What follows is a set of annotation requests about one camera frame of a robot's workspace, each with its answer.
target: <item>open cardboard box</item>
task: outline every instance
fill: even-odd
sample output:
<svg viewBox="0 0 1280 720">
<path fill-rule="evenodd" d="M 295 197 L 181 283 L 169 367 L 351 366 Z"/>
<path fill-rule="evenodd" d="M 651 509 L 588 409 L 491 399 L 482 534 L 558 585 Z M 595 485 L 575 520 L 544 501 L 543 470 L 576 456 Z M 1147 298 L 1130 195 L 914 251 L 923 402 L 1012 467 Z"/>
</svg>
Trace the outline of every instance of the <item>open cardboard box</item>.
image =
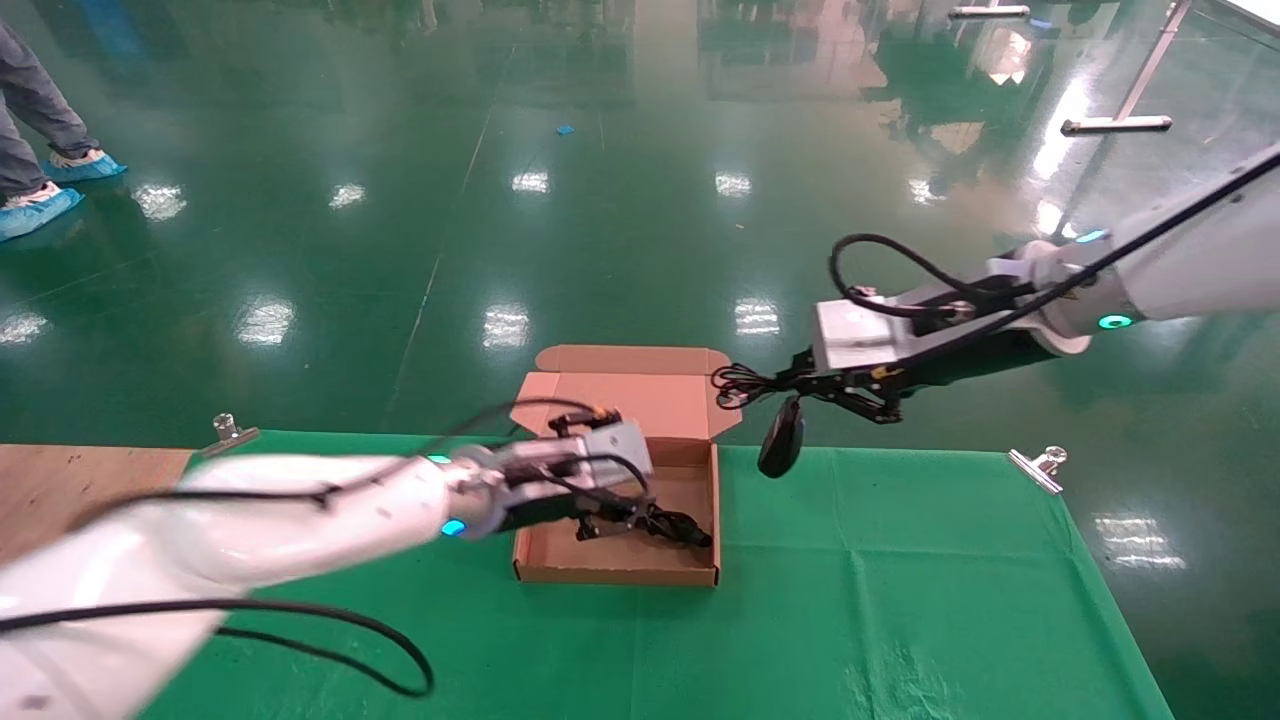
<svg viewBox="0 0 1280 720">
<path fill-rule="evenodd" d="M 721 410 L 709 375 L 728 364 L 704 347 L 557 345 L 538 354 L 518 397 L 566 397 L 616 407 L 635 420 L 649 446 L 649 484 L 664 510 L 687 512 L 712 534 L 712 547 L 677 546 L 644 530 L 579 542 L 577 523 L 521 528 L 512 565 L 526 583 L 704 585 L 719 583 L 719 468 L 712 438 L 741 420 Z M 511 418 L 552 436 L 547 421 L 563 409 L 526 406 Z"/>
</svg>

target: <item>green tablecloth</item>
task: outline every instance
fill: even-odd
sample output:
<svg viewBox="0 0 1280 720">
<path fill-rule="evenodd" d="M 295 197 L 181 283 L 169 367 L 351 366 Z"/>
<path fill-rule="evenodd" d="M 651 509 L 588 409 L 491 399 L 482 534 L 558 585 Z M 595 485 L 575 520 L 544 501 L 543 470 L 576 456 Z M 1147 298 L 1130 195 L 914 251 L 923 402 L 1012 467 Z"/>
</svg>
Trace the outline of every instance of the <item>green tablecloth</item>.
<svg viewBox="0 0 1280 720">
<path fill-rule="evenodd" d="M 264 432 L 252 452 L 393 454 L 420 438 Z M 1170 717 L 1057 497 L 1004 455 L 808 448 L 783 480 L 721 447 L 717 589 L 521 585 L 511 538 L 442 538 L 259 593 L 412 637 L 439 687 L 214 638 L 147 717 Z M 381 638 L 316 619 L 229 625 L 348 652 L 415 684 Z"/>
</svg>

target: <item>wires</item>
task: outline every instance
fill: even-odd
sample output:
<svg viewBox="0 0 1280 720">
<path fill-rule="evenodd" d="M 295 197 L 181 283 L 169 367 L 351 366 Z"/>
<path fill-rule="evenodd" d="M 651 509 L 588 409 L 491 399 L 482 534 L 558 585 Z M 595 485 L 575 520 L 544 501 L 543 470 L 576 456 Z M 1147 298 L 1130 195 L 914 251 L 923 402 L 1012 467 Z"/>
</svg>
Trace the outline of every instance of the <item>wires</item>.
<svg viewBox="0 0 1280 720">
<path fill-rule="evenodd" d="M 242 637 L 248 639 L 260 639 L 266 642 L 273 642 L 291 650 L 298 650 L 308 655 L 315 655 L 328 660 L 334 660 L 348 667 L 353 667 L 374 680 L 376 680 L 383 687 L 394 692 L 396 694 L 404 697 L 421 698 L 431 694 L 435 689 L 435 674 L 431 671 L 431 664 L 428 662 L 426 656 L 422 651 L 413 644 L 413 641 L 408 639 L 403 633 L 375 620 L 367 615 L 361 615 L 358 612 L 352 612 L 349 610 L 343 610 L 340 607 L 330 607 L 326 605 L 312 605 L 308 602 L 288 602 L 280 600 L 255 600 L 255 598 L 229 598 L 229 597 L 210 597 L 200 600 L 166 600 L 155 602 L 127 602 L 120 605 L 99 605 L 95 607 L 72 607 L 68 610 L 54 610 L 50 612 L 35 612 L 31 615 L 19 615 L 17 618 L 3 618 L 0 619 L 0 635 L 6 633 L 14 633 L 18 630 L 29 630 L 32 628 L 42 628 L 47 625 L 56 625 L 58 623 L 76 623 L 82 620 L 101 620 L 106 618 L 124 618 L 128 615 L 152 615 L 156 612 L 188 612 L 192 610 L 255 610 L 266 612 L 285 612 L 291 615 L 311 615 L 315 618 L 324 618 L 326 620 L 335 620 L 339 623 L 346 623 L 348 625 L 356 625 L 366 630 L 371 630 L 390 642 L 396 643 L 404 655 L 417 665 L 419 673 L 422 675 L 421 688 L 410 688 L 402 685 L 396 680 L 392 680 L 387 675 L 374 670 L 372 667 L 365 665 L 364 662 L 347 657 L 344 655 L 317 648 L 306 643 L 300 643 L 297 641 L 291 641 L 288 638 L 280 638 L 278 635 L 271 635 L 268 633 L 259 633 L 255 630 L 241 630 L 236 628 L 223 628 L 220 634 L 230 637 Z"/>
<path fill-rule="evenodd" d="M 640 483 L 640 487 L 644 488 L 644 497 L 620 497 L 607 489 L 579 487 L 554 475 L 548 475 L 544 479 L 553 486 L 567 489 L 571 495 L 589 497 L 600 505 L 609 506 L 620 515 L 631 516 L 635 527 L 643 528 L 650 536 L 663 537 L 672 542 L 691 544 L 694 547 L 712 546 L 712 536 L 699 528 L 698 520 L 694 520 L 691 515 L 677 512 L 675 510 L 663 510 L 659 507 L 649 493 L 649 480 L 645 479 L 644 473 L 641 473 L 634 462 L 621 455 L 582 455 L 564 460 L 553 468 L 591 460 L 608 460 L 630 470 L 636 482 Z"/>
<path fill-rule="evenodd" d="M 724 365 L 712 373 L 712 387 L 719 391 L 716 405 L 723 410 L 739 410 L 774 392 L 792 389 L 795 379 L 800 377 L 803 375 L 783 372 L 767 378 L 741 363 Z"/>
<path fill-rule="evenodd" d="M 1244 186 L 1270 173 L 1276 167 L 1280 167 L 1280 152 L 1275 152 L 1266 160 L 1253 165 L 1252 168 L 1243 170 L 1236 176 L 1233 176 L 1230 181 L 1219 186 L 1217 190 L 1210 192 L 1204 197 L 1201 197 L 1196 202 L 1192 202 L 1187 208 L 1183 208 L 1180 211 L 1166 218 L 1164 222 L 1156 224 L 1156 227 L 1139 234 L 1132 241 L 1121 245 L 1120 247 L 1116 247 L 1115 250 L 1107 252 L 1102 258 L 1098 258 L 1093 263 L 1089 263 L 1071 277 L 1048 288 L 1042 295 L 1033 297 L 1032 300 L 1029 300 L 1012 313 L 1002 315 L 1000 319 L 987 323 L 986 325 L 982 325 L 963 336 L 954 337 L 946 342 L 938 343 L 928 350 L 924 350 L 923 352 L 899 360 L 897 363 L 890 365 L 887 369 L 892 372 L 896 369 L 913 368 L 915 365 L 919 365 L 920 363 L 933 360 L 948 352 L 955 352 L 961 347 L 965 347 L 973 342 L 977 342 L 978 340 L 993 334 L 996 331 L 1007 328 L 1009 325 L 1016 323 L 1018 320 L 1021 320 L 1023 318 L 1030 315 L 1032 313 L 1037 313 L 1050 302 L 1061 299 L 1062 296 L 1080 287 L 1082 284 L 1088 283 L 1093 278 L 1098 277 L 1098 274 L 1102 273 L 1102 270 L 1106 270 L 1111 265 L 1115 265 L 1120 260 L 1128 258 L 1129 255 L 1133 255 L 1134 252 L 1142 250 L 1147 245 L 1151 245 L 1156 240 L 1172 232 L 1179 225 L 1199 215 L 1204 210 L 1208 210 L 1210 208 L 1221 202 L 1222 200 L 1234 196 Z"/>
<path fill-rule="evenodd" d="M 831 247 L 831 255 L 827 258 L 827 272 L 831 275 L 831 282 L 836 284 L 836 290 L 840 291 L 840 293 L 845 297 L 845 300 L 852 302 L 854 305 L 864 310 L 872 310 L 873 313 L 879 313 L 882 315 L 890 315 L 893 318 L 909 318 L 909 319 L 924 318 L 924 316 L 950 318 L 954 316 L 956 313 L 954 307 L 948 307 L 945 305 L 936 307 L 925 307 L 918 305 L 884 305 L 883 302 L 876 302 L 868 300 L 867 291 L 856 287 L 850 287 L 849 283 L 845 282 L 844 275 L 841 275 L 840 273 L 840 256 L 850 246 L 864 242 L 872 245 L 882 245 L 884 247 L 888 247 L 890 250 L 893 250 L 899 255 L 902 255 L 904 258 L 914 263 L 918 268 L 920 268 L 925 273 L 929 273 L 931 275 L 937 278 L 940 282 L 942 282 L 951 290 L 959 292 L 963 299 L 970 302 L 977 304 L 984 299 L 995 296 L 995 293 L 992 293 L 991 291 L 974 287 L 969 283 L 954 278 L 952 275 L 948 275 L 941 268 L 938 268 L 928 259 L 925 259 L 923 255 L 920 255 L 919 252 L 911 250 L 910 247 L 902 245 L 896 240 L 876 233 L 855 233 L 837 240 L 836 245 Z"/>
<path fill-rule="evenodd" d="M 573 407 L 576 410 L 585 410 L 588 413 L 595 413 L 596 409 L 576 400 L 566 400 L 562 397 L 526 397 L 522 400 L 512 400 L 503 402 L 500 405 L 494 405 L 486 407 L 475 415 L 467 418 L 462 423 L 458 423 L 444 434 L 435 437 L 413 452 L 388 462 L 385 466 L 374 470 L 372 473 L 353 480 L 351 483 L 337 486 L 326 484 L 325 487 L 315 491 L 296 491 L 296 492 L 259 492 L 259 491 L 238 491 L 238 489 L 193 489 L 193 491 L 146 491 L 133 495 L 123 495 L 97 505 L 87 507 L 82 511 L 73 521 L 72 529 L 78 529 L 88 523 L 122 507 L 129 505 L 137 505 L 140 502 L 191 502 L 191 501 L 285 501 L 285 502 L 314 502 L 317 509 L 328 510 L 329 501 L 338 495 L 353 492 L 357 489 L 366 488 L 369 486 L 376 486 L 385 480 L 387 478 L 399 473 L 401 470 L 408 468 L 413 462 L 417 462 L 420 457 L 433 454 L 439 450 L 449 439 L 474 429 L 481 421 L 494 418 L 497 415 L 506 415 L 515 407 L 524 405 L 561 405 L 564 407 Z"/>
</svg>

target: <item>white robotic arm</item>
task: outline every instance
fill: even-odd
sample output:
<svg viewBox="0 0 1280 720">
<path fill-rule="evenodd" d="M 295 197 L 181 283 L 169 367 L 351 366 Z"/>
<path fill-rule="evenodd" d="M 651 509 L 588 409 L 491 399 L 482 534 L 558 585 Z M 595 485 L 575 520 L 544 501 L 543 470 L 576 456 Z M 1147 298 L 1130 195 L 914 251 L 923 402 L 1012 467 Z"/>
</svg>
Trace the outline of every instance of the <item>white robotic arm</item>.
<svg viewBox="0 0 1280 720">
<path fill-rule="evenodd" d="M 1032 241 L 963 278 L 890 238 L 838 241 L 828 269 L 844 300 L 815 307 L 813 346 L 765 377 L 717 370 L 723 407 L 794 392 L 764 438 L 758 466 L 780 477 L 803 445 L 800 398 L 873 423 L 902 420 L 901 404 L 931 386 L 1084 352 L 1092 336 L 1142 320 L 1280 309 L 1280 145 L 1172 202 L 1055 246 Z M 850 287 L 841 252 L 888 246 L 936 279 L 893 297 Z"/>
<path fill-rule="evenodd" d="M 627 505 L 605 488 L 644 482 L 653 471 L 644 437 L 616 414 L 605 421 L 584 434 L 498 450 L 457 448 L 442 464 L 302 455 L 209 462 L 180 486 L 187 500 L 125 505 L 0 569 L 0 626 L 6 619 L 68 609 L 242 598 L 255 588 L 424 544 L 442 532 L 483 537 L 566 516 L 607 515 L 598 498 L 622 502 L 625 507 L 612 507 L 617 512 L 641 514 L 646 502 Z M 204 491 L 293 498 L 192 496 Z M 324 496 L 325 507 L 307 493 Z M 0 716 L 24 710 L 45 719 L 132 716 L 224 618 L 223 610 L 193 610 L 5 632 Z"/>
<path fill-rule="evenodd" d="M 922 387 L 1083 352 L 1089 336 L 1103 329 L 1143 319 L 1275 310 L 1277 168 L 1280 146 L 1207 190 L 1157 205 L 1111 232 L 1062 247 L 1032 242 L 992 258 L 963 281 L 931 270 L 938 282 L 890 299 L 847 287 L 836 261 L 838 250 L 855 242 L 897 243 L 850 236 L 832 255 L 832 275 L 846 299 L 818 304 L 813 347 L 773 378 L 741 365 L 722 368 L 713 379 L 719 402 L 741 407 L 768 393 L 796 393 L 760 454 L 760 470 L 778 477 L 803 442 L 799 397 L 895 423 L 901 400 Z M 421 457 L 224 460 L 192 474 L 179 495 L 274 492 L 289 498 L 200 502 L 188 495 L 182 502 L 150 498 L 105 514 L 0 569 L 0 716 L 23 710 L 46 719 L 129 716 L 225 612 L 20 624 L 32 615 L 242 598 L 253 588 L 356 565 L 442 532 L 483 537 L 567 516 L 580 519 L 580 537 L 608 532 L 591 524 L 595 516 L 622 528 L 648 524 L 649 532 L 678 539 L 675 523 L 655 532 L 662 527 L 655 512 L 662 511 L 652 498 L 620 498 L 605 489 L 632 478 L 643 484 L 652 473 L 639 428 L 599 413 L 573 424 L 591 429 L 494 451 L 462 448 L 439 465 Z"/>
</svg>

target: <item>blue shoe cover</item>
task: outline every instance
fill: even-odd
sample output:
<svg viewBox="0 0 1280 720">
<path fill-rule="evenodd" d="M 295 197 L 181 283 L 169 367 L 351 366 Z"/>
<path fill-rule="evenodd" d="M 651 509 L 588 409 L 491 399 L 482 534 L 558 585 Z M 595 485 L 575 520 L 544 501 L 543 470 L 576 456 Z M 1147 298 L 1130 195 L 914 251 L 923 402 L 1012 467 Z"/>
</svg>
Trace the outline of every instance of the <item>blue shoe cover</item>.
<svg viewBox="0 0 1280 720">
<path fill-rule="evenodd" d="M 72 168 L 56 168 L 49 160 L 45 160 L 41 163 L 41 168 L 49 176 L 49 179 L 56 183 L 109 178 L 129 169 L 128 165 L 122 165 L 113 160 L 110 155 L 102 155 L 88 165 L 76 165 Z"/>
<path fill-rule="evenodd" d="M 70 210 L 84 197 L 69 187 L 59 188 L 59 191 L 58 195 L 35 205 L 0 210 L 0 242 L 35 231 Z"/>
</svg>

